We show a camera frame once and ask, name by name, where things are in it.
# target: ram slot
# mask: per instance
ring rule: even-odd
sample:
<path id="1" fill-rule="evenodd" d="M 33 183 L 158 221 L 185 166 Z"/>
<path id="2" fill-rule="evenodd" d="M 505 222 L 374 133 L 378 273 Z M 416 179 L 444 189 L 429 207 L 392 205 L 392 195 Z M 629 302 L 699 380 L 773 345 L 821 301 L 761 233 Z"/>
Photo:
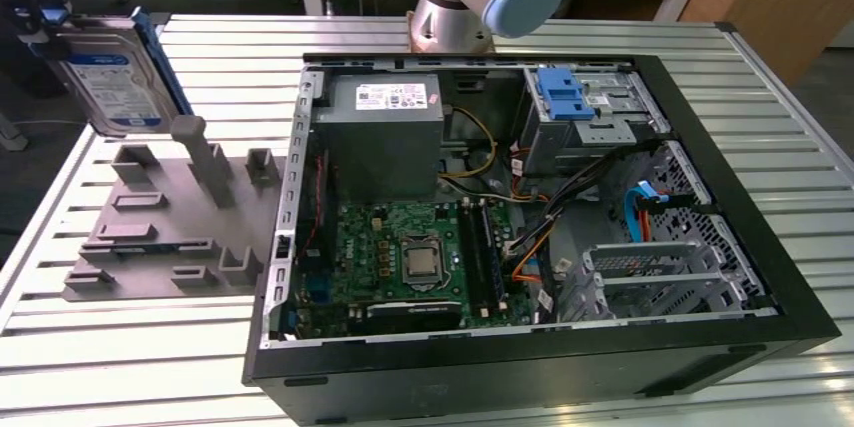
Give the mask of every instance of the ram slot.
<path id="1" fill-rule="evenodd" d="M 468 304 L 474 316 L 489 316 L 489 297 L 492 292 L 488 266 L 481 256 L 478 227 L 478 210 L 466 200 L 458 202 L 456 208 L 456 224 L 458 228 L 458 247 L 465 270 L 465 288 Z"/>
<path id="2" fill-rule="evenodd" d="M 506 310 L 504 303 L 504 282 L 501 280 L 501 264 L 497 256 L 497 245 L 492 238 L 492 222 L 489 221 L 489 208 L 485 202 L 480 200 L 480 219 L 477 222 L 477 230 L 480 232 L 480 257 L 485 263 L 488 276 L 492 279 L 492 296 L 489 298 L 492 306 L 497 310 Z"/>

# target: slotted aluminum table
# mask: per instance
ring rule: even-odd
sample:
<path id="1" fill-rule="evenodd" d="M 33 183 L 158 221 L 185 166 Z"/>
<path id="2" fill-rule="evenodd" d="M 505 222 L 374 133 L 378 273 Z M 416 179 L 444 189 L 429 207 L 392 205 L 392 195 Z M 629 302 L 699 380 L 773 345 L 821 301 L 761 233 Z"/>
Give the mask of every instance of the slotted aluminum table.
<path id="1" fill-rule="evenodd" d="M 400 18 L 173 16 L 161 41 L 225 154 L 286 148 L 304 52 L 402 52 Z M 505 426 L 851 425 L 854 169 L 744 46 L 711 24 L 553 22 L 500 52 L 660 56 L 843 337 L 687 397 L 406 421 Z M 240 373 L 250 297 L 67 303 L 58 293 L 115 178 L 122 142 L 86 128 L 0 274 L 0 416 L 7 426 L 292 425 Z"/>

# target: yellow cable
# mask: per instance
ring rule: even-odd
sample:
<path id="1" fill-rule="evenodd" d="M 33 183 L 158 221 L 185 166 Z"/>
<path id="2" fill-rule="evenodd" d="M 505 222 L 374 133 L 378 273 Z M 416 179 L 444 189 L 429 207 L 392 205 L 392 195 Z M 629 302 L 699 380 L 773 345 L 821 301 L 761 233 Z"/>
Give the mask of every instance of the yellow cable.
<path id="1" fill-rule="evenodd" d="M 489 129 L 486 129 L 485 125 L 482 125 L 482 122 L 480 122 L 477 118 L 470 114 L 470 112 L 468 112 L 461 107 L 453 107 L 453 110 L 460 114 L 462 114 L 465 117 L 468 117 L 468 119 L 477 125 L 477 127 L 480 127 L 480 130 L 482 131 L 486 138 L 489 139 L 489 157 L 485 163 L 480 167 L 477 167 L 474 170 L 469 170 L 466 172 L 448 172 L 448 173 L 438 174 L 438 177 L 442 177 L 445 179 L 446 178 L 454 179 L 458 177 L 470 177 L 472 175 L 477 175 L 480 172 L 482 172 L 492 166 L 492 162 L 494 162 L 494 155 L 497 154 L 496 147 L 494 147 L 494 139 L 492 138 Z"/>

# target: power supply label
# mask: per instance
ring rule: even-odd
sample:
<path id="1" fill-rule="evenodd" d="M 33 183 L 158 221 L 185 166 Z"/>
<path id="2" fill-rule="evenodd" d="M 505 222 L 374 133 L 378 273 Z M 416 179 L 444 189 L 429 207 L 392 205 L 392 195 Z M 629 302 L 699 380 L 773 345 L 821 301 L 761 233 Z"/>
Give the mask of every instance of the power supply label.
<path id="1" fill-rule="evenodd" d="M 153 101 L 138 85 L 133 65 L 122 55 L 79 55 L 66 60 L 103 116 L 127 126 L 159 124 Z"/>
<path id="2" fill-rule="evenodd" d="M 356 87 L 356 110 L 425 109 L 426 107 L 424 84 L 361 84 Z"/>

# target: blue drive bay latch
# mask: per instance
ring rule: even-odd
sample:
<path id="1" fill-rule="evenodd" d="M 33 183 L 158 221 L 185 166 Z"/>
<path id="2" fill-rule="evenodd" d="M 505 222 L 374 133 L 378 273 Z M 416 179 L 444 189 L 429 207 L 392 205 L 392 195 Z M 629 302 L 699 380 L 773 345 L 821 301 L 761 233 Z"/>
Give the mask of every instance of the blue drive bay latch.
<path id="1" fill-rule="evenodd" d="M 569 69 L 536 69 L 536 77 L 550 120 L 589 120 L 596 116 L 584 101 L 584 85 L 574 79 Z"/>

